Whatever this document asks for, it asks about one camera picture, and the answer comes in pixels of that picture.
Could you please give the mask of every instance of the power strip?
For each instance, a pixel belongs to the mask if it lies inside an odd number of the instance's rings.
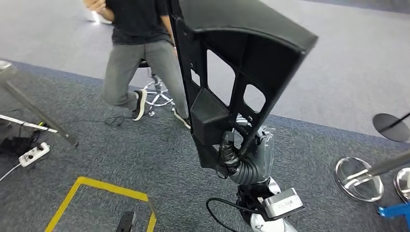
[[[18,158],[18,161],[20,161],[22,167],[29,166],[31,163],[38,160],[50,151],[50,146],[48,144],[41,143],[40,146],[41,149],[35,147]]]

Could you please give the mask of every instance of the yellow tape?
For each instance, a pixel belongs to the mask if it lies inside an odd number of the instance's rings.
[[[80,187],[81,183],[77,181],[74,183],[74,185],[71,187],[70,191],[68,192],[67,196],[63,200],[63,203],[61,203],[59,209],[57,210],[56,214],[54,214],[54,217],[51,219],[50,223],[48,224],[47,228],[45,229],[46,232],[51,232],[53,231],[54,227],[57,225],[57,222],[59,221],[60,217],[63,215],[64,210],[67,208],[68,204],[70,203],[71,199],[73,199],[73,196],[75,192],[78,190]]]
[[[146,232],[153,232],[156,222],[157,222],[157,218],[155,217],[154,211],[152,211],[151,217],[149,217],[149,222],[148,222],[148,227],[146,228]]]
[[[128,188],[119,187],[119,186],[116,186],[116,185],[113,185],[113,184],[105,183],[103,181],[94,180],[94,179],[90,179],[90,178],[87,178],[87,177],[80,176],[80,177],[77,178],[74,185],[71,187],[70,191],[68,192],[67,196],[65,197],[65,199],[61,203],[61,205],[60,205],[59,209],[57,210],[57,212],[54,214],[54,216],[51,219],[50,223],[48,223],[48,226],[45,229],[46,232],[53,231],[54,227],[57,225],[58,221],[60,220],[60,217],[63,215],[65,209],[67,208],[70,201],[73,199],[73,196],[75,195],[75,192],[77,192],[80,185],[87,185],[87,186],[91,186],[91,187],[94,187],[94,188],[97,188],[97,189],[103,189],[103,190],[106,190],[108,192],[112,192],[112,193],[115,193],[115,194],[123,195],[123,196],[126,196],[126,197],[131,197],[131,198],[134,198],[136,200],[141,200],[141,201],[144,201],[144,202],[148,202],[148,196],[145,193],[134,191],[134,190],[131,190],[131,189],[128,189]],[[155,217],[155,214],[154,214],[154,211],[153,211],[152,207],[151,207],[151,211],[152,212],[151,212],[151,216],[149,218],[148,227],[146,229],[146,232],[153,232],[155,224],[157,222],[157,218]]]

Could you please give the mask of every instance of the floor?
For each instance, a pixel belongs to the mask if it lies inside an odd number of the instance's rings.
[[[405,231],[402,218],[384,220],[374,204],[349,201],[330,176],[340,157],[375,163],[409,148],[377,137],[371,124],[377,113],[401,116],[410,109],[408,1],[262,1],[319,36],[266,122],[277,129],[274,177],[283,188],[295,187],[307,206],[290,221],[307,232]],[[85,12],[81,0],[0,1],[0,58],[15,61],[24,72],[15,80],[18,86],[59,122],[125,113],[100,98],[112,27],[88,22]],[[227,98],[230,68],[212,54],[208,66],[211,89]],[[131,84],[143,87],[149,81],[147,70],[140,69]],[[2,112],[16,107],[0,94]],[[249,100],[261,98],[251,93]],[[86,176],[145,192],[151,205],[81,187],[55,231],[112,231],[124,210],[140,212],[138,231],[144,231],[151,207],[158,217],[155,231],[221,231],[204,202],[215,196],[234,201],[235,186],[199,167],[189,133],[168,113],[163,109],[147,123],[118,128],[66,125],[79,137],[78,149],[45,136],[54,145],[49,158],[0,183],[6,186],[0,188],[1,227],[44,230],[75,180]],[[10,115],[37,120],[27,111]],[[161,131],[153,134],[152,128]],[[113,143],[113,137],[122,139]],[[0,157],[0,173],[14,164]],[[389,184],[392,175],[383,177],[383,205],[399,202]],[[223,221],[248,230],[237,211],[215,208]]]
[[[189,131],[169,107],[138,122],[125,120],[120,126],[108,126],[101,121],[128,112],[102,101],[101,80],[17,65],[20,72],[13,83],[75,136],[79,147],[53,134],[40,137],[40,142],[51,145],[51,152],[0,182],[0,226],[4,231],[43,231],[79,176],[142,192],[148,195],[148,202],[82,185],[57,220],[55,232],[115,231],[122,212],[129,210],[137,212],[136,231],[151,232],[147,230],[151,209],[157,217],[155,232],[226,231],[209,216],[205,201],[220,197],[234,202],[236,185],[199,166]],[[0,99],[6,112],[19,107],[4,92]],[[39,121],[27,110],[7,115]],[[100,122],[72,122],[84,119]],[[409,149],[409,144],[274,115],[265,125],[275,128],[272,176],[282,189],[294,187],[306,207],[289,218],[299,231],[407,231],[404,218],[381,218],[376,211],[378,204],[400,203],[392,185],[395,173],[382,176],[385,193],[380,202],[358,203],[340,191],[332,172],[341,157],[376,163]],[[0,173],[15,164],[16,159],[0,156]],[[223,222],[250,232],[235,209],[216,203],[211,207]]]
[[[378,136],[371,124],[375,114],[402,116],[409,111],[410,14],[323,3],[332,0],[263,2],[320,38],[273,114]],[[359,2],[371,6],[376,1]],[[392,4],[387,3],[383,6],[389,10]],[[409,7],[403,1],[395,3]],[[87,23],[81,4],[81,0],[1,1],[1,19],[7,24],[2,27],[6,36],[0,38],[0,57],[103,78],[112,28]],[[227,98],[230,68],[217,56],[208,62],[211,88]],[[142,87],[147,82],[147,70],[138,70],[132,85]],[[249,101],[261,98],[251,94]]]

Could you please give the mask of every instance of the black plastic panel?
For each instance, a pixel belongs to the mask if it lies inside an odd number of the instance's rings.
[[[211,146],[220,143],[224,131],[235,128],[243,137],[239,152],[245,154],[317,37],[258,0],[170,0],[169,3],[190,108],[192,137],[201,166],[217,169],[218,155]],[[208,88],[208,50],[235,73],[229,106]],[[192,81],[191,70],[199,75],[200,87]],[[266,102],[258,113],[243,100],[247,85],[255,86],[265,96]],[[236,124],[238,114],[251,123],[250,129]]]

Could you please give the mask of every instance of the white shoe sole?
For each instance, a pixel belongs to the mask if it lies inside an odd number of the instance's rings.
[[[179,116],[179,115],[176,113],[176,109],[174,109],[174,116],[175,116],[176,118],[178,118],[179,121],[183,122],[186,128],[191,129],[191,126],[188,125],[188,123],[187,123],[183,118],[181,118],[181,116]]]
[[[133,121],[138,121],[142,118],[142,116],[144,116],[147,93],[145,89],[141,89],[141,92],[142,92],[142,96],[141,96],[140,112],[138,113],[138,117],[134,118]]]

